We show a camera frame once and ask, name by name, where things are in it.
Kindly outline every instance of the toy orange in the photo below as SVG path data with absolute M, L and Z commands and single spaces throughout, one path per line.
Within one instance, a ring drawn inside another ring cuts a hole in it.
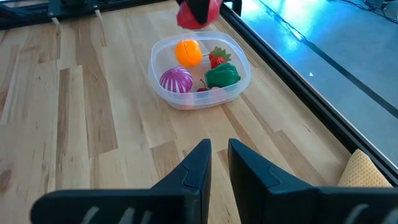
M 184 67 L 191 67 L 201 62 L 201 50 L 195 40 L 181 40 L 175 46 L 175 56 Z

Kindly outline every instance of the wooden tabletop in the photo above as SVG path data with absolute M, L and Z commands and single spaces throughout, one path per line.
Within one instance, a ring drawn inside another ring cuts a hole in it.
M 179 111 L 147 84 L 152 46 L 188 32 L 162 2 L 0 32 L 0 217 L 27 223 L 58 189 L 149 188 L 203 138 L 213 146 L 209 223 L 239 223 L 226 148 L 238 138 L 313 185 L 335 185 L 349 152 L 222 18 L 252 80 L 221 106 Z

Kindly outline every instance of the toy green pepper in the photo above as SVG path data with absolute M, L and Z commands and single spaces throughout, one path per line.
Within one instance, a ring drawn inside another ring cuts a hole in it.
M 241 79 L 236 71 L 236 67 L 230 63 L 222 63 L 219 66 L 207 71 L 205 77 L 208 88 L 223 88 L 233 85 Z

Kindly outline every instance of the gray floor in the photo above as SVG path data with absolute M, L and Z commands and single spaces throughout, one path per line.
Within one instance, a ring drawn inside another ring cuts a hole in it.
M 301 43 L 264 4 L 397 108 L 398 24 L 340 1 L 261 1 L 243 1 L 243 20 L 398 165 L 398 119 Z M 391 5 L 387 13 L 394 15 L 396 9 Z

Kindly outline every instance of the plastic container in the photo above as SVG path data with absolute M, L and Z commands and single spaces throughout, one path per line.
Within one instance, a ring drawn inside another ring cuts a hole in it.
M 216 46 L 231 54 L 229 63 L 235 65 L 241 80 L 234 85 L 197 93 L 203 87 L 205 73 L 210 69 L 208 56 L 203 56 L 199 65 L 187 68 L 193 76 L 193 86 L 188 93 L 174 93 L 161 87 L 160 76 L 170 68 L 180 66 L 174 48 L 180 40 L 194 39 L 200 44 L 203 55 L 209 54 Z M 231 101 L 249 85 L 251 71 L 248 59 L 242 48 L 229 35 L 221 32 L 190 32 L 160 40 L 152 48 L 148 66 L 148 81 L 159 96 L 170 106 L 179 110 L 194 110 L 219 105 Z

